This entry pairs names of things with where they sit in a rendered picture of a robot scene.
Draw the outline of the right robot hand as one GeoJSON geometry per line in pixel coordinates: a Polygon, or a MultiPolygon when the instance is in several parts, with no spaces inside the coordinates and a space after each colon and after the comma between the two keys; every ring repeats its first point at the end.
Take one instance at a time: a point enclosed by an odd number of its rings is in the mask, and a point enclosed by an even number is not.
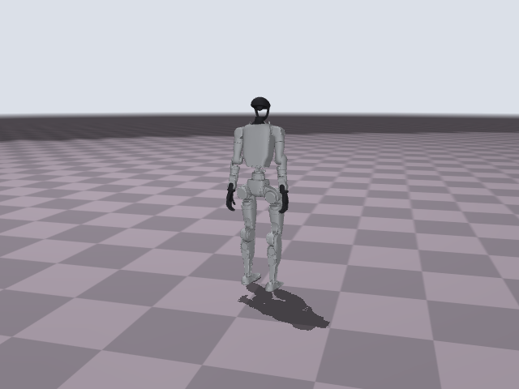
{"type": "Polygon", "coordinates": [[[282,194],[282,209],[278,212],[280,213],[284,213],[288,210],[288,203],[289,203],[289,199],[288,199],[288,193],[289,191],[285,191],[285,186],[284,185],[280,185],[280,193],[282,194]]]}

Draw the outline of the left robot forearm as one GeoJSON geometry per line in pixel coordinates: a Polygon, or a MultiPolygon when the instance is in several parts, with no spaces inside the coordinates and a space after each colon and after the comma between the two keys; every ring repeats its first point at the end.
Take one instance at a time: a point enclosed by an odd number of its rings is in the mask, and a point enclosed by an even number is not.
{"type": "Polygon", "coordinates": [[[233,190],[235,190],[237,188],[238,171],[239,170],[240,170],[240,167],[238,167],[238,165],[234,165],[233,164],[233,157],[232,157],[231,164],[230,164],[230,174],[229,174],[228,187],[229,187],[230,183],[233,183],[234,184],[233,190]]]}

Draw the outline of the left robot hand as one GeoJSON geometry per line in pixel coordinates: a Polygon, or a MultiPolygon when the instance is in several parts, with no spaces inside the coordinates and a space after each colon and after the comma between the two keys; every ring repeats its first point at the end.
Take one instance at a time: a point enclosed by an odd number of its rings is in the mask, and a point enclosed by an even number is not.
{"type": "Polygon", "coordinates": [[[234,202],[234,199],[233,199],[233,196],[234,196],[234,192],[235,190],[233,190],[233,187],[234,187],[234,184],[233,183],[230,183],[229,184],[229,187],[228,187],[228,194],[226,196],[226,206],[228,209],[230,209],[231,211],[235,210],[233,209],[232,207],[232,203],[235,205],[235,202],[234,202]]]}

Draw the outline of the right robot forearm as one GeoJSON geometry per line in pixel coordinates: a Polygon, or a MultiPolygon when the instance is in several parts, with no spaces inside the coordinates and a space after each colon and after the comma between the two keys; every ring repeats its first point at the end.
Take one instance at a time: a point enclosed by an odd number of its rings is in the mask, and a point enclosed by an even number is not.
{"type": "Polygon", "coordinates": [[[280,189],[280,185],[284,185],[285,191],[288,190],[286,170],[287,170],[287,157],[286,157],[286,155],[282,155],[281,165],[278,165],[278,167],[277,167],[277,174],[278,174],[277,176],[278,176],[278,182],[279,182],[278,189],[280,189]]]}

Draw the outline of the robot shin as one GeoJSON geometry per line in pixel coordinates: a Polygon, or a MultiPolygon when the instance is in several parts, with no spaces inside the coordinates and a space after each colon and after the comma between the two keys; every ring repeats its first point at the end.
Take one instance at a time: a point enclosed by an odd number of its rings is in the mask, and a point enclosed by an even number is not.
{"type": "Polygon", "coordinates": [[[240,233],[241,237],[241,251],[242,251],[242,258],[244,262],[244,272],[245,275],[247,274],[248,277],[252,276],[251,269],[252,269],[252,259],[254,257],[255,253],[255,239],[252,241],[244,241],[242,239],[242,231],[240,233]]]}
{"type": "Polygon", "coordinates": [[[277,271],[278,271],[278,265],[281,261],[281,248],[282,248],[282,242],[281,242],[281,235],[276,234],[274,237],[274,246],[268,246],[267,253],[268,253],[268,265],[269,265],[269,282],[272,282],[275,284],[277,282],[277,271]]]}

